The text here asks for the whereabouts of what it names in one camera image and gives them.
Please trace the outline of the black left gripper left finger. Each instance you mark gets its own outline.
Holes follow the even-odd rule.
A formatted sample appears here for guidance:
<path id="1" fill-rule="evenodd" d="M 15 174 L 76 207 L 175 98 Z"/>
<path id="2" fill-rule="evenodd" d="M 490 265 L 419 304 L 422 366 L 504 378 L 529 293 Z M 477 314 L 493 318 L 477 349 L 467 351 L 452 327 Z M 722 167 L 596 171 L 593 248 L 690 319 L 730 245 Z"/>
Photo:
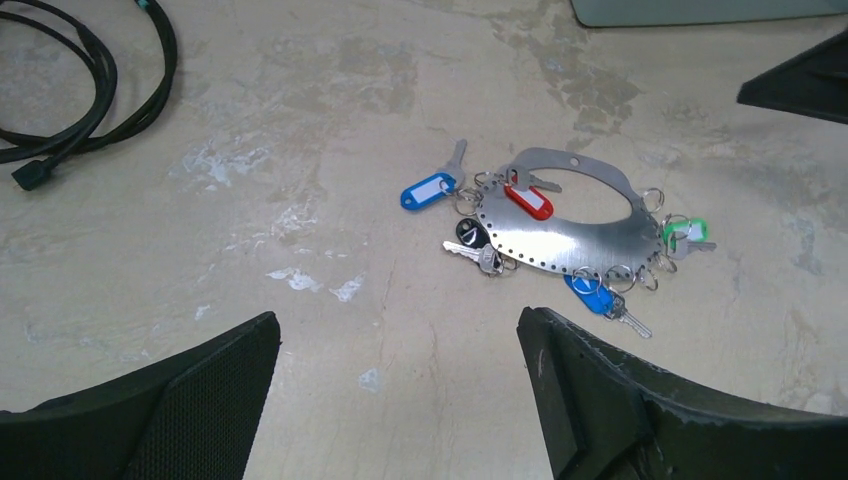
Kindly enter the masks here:
<path id="1" fill-rule="evenodd" d="M 1 413 L 4 479 L 240 479 L 274 374 L 264 312 L 116 379 Z"/>

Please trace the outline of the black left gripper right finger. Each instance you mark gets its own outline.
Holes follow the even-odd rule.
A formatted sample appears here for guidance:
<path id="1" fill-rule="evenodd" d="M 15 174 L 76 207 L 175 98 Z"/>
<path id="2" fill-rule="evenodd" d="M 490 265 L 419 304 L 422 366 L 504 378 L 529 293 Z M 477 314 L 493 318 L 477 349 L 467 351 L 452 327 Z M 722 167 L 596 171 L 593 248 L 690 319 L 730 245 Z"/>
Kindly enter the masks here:
<path id="1" fill-rule="evenodd" d="M 525 358 L 557 479 L 843 479 L 847 421 L 715 390 L 522 311 Z"/>

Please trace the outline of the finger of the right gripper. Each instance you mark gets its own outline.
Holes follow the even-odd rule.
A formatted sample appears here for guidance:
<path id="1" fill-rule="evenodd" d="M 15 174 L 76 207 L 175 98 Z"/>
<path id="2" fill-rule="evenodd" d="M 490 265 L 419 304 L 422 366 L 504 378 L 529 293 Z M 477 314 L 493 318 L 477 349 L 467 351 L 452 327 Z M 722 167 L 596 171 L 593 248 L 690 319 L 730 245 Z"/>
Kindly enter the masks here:
<path id="1" fill-rule="evenodd" d="M 743 83 L 737 102 L 845 124 L 847 33 L 843 31 Z"/>

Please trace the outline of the key with green tag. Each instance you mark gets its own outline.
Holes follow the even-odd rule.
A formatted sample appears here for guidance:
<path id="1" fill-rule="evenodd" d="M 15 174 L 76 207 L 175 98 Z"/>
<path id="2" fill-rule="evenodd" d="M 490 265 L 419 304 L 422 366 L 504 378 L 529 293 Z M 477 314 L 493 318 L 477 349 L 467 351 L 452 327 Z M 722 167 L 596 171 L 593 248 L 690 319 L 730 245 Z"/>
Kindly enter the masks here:
<path id="1" fill-rule="evenodd" d="M 667 215 L 660 224 L 665 255 L 683 260 L 694 252 L 712 252 L 717 244 L 709 240 L 709 225 L 699 217 Z"/>

